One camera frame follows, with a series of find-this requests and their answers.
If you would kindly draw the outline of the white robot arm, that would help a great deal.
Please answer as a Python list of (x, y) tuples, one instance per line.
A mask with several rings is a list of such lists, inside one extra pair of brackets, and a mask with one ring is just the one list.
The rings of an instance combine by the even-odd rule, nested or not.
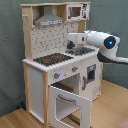
[(77, 44), (86, 44), (99, 49), (97, 58), (104, 63), (128, 64), (128, 58), (117, 57), (120, 38), (108, 33), (85, 30), (82, 33), (68, 33), (67, 39)]

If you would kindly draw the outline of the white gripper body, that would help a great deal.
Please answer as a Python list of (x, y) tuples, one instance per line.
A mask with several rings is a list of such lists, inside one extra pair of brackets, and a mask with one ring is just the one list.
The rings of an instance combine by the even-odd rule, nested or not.
[(77, 44), (86, 43), (87, 34), (86, 33), (68, 33), (67, 39)]

